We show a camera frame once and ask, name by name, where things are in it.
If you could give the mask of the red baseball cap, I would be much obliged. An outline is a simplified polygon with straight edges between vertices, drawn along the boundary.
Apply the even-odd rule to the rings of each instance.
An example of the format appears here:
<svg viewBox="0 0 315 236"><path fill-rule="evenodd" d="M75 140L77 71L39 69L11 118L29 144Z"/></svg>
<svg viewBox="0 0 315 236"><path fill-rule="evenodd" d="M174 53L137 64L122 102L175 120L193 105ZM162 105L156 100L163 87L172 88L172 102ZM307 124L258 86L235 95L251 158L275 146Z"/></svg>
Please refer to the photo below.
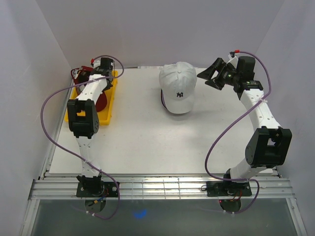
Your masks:
<svg viewBox="0 0 315 236"><path fill-rule="evenodd" d="M81 66L81 67L72 69L70 73L71 73L71 77L74 84L80 84L80 83L88 81L92 70L93 68L88 67L88 66ZM107 106L107 97L106 97L105 92L102 92L96 101L96 105L95 105L96 111L101 112L102 110L105 109L106 106Z"/></svg>

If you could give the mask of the white baseball cap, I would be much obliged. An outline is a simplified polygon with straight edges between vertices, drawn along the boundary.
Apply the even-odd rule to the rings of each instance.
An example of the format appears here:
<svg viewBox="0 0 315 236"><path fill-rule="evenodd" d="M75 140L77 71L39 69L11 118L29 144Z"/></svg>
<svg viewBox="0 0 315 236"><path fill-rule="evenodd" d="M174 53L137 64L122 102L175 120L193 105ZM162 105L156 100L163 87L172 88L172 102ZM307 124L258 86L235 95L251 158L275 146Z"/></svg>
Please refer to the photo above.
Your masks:
<svg viewBox="0 0 315 236"><path fill-rule="evenodd" d="M166 64L158 78L168 111L176 115L189 113L193 109L197 82L194 66L183 61Z"/></svg>

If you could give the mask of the black NY baseball cap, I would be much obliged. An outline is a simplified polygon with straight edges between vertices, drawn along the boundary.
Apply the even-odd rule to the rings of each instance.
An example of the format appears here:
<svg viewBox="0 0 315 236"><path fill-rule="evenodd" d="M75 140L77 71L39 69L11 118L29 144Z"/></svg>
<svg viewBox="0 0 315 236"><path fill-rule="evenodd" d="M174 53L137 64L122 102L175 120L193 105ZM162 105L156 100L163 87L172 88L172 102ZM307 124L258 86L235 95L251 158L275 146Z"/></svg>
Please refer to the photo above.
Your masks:
<svg viewBox="0 0 315 236"><path fill-rule="evenodd" d="M165 101L164 101L164 96L163 96L163 91L162 91L162 90L160 90L160 99L161 99L161 103L162 103L163 107L164 107L166 110L168 110L168 108L167 108L167 106L166 106L166 103L165 103Z"/></svg>

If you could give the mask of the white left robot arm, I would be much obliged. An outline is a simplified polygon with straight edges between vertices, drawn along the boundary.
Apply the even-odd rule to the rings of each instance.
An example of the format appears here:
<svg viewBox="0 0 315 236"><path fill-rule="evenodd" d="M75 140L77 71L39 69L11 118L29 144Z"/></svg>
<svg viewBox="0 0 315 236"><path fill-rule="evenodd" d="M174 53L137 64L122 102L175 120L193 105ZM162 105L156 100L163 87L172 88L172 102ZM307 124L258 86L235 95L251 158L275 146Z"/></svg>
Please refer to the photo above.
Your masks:
<svg viewBox="0 0 315 236"><path fill-rule="evenodd" d="M111 88L113 82L114 60L109 57L93 59L92 71L87 83L75 99L67 102L68 125L76 138L82 161L82 174L78 176L83 189L93 196L104 192L104 184L99 175L99 165L93 163L92 142L99 130L99 118L96 103L101 94Z"/></svg>

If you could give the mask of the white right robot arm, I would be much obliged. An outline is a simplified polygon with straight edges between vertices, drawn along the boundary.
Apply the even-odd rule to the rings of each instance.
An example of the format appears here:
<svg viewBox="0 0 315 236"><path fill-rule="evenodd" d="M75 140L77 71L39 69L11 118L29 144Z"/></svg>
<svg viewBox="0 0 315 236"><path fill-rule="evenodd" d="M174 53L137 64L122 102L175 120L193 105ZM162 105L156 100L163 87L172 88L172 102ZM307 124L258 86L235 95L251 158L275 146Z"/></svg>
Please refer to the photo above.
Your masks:
<svg viewBox="0 0 315 236"><path fill-rule="evenodd" d="M258 173L283 165L292 139L291 130L283 128L274 118L263 86L254 78L256 61L254 57L237 57L232 53L228 62L217 58L197 75L206 85L218 90L225 85L232 86L252 122L253 135L245 148L244 159L215 184L227 195L245 189L245 183Z"/></svg>

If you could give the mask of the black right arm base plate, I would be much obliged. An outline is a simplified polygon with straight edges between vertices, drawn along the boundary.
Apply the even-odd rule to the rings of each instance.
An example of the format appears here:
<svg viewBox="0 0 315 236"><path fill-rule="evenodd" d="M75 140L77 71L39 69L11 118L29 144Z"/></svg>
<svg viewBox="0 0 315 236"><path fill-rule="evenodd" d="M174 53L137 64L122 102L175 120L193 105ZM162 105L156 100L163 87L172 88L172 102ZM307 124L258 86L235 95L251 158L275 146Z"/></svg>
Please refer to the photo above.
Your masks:
<svg viewBox="0 0 315 236"><path fill-rule="evenodd" d="M206 192L208 197L239 196L240 194L249 197L252 195L251 187L248 182L207 181L205 185L201 186L201 191Z"/></svg>

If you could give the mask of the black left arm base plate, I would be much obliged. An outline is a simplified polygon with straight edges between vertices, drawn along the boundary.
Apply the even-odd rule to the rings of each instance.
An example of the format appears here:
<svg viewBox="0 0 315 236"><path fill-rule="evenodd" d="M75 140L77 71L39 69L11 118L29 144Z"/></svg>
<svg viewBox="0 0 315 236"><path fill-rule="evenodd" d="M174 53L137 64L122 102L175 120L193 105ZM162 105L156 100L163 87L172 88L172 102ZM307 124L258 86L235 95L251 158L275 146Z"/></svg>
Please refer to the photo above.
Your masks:
<svg viewBox="0 0 315 236"><path fill-rule="evenodd" d="M118 197L118 188L114 182L101 181L97 184L78 183L76 197L79 198L101 198Z"/></svg>

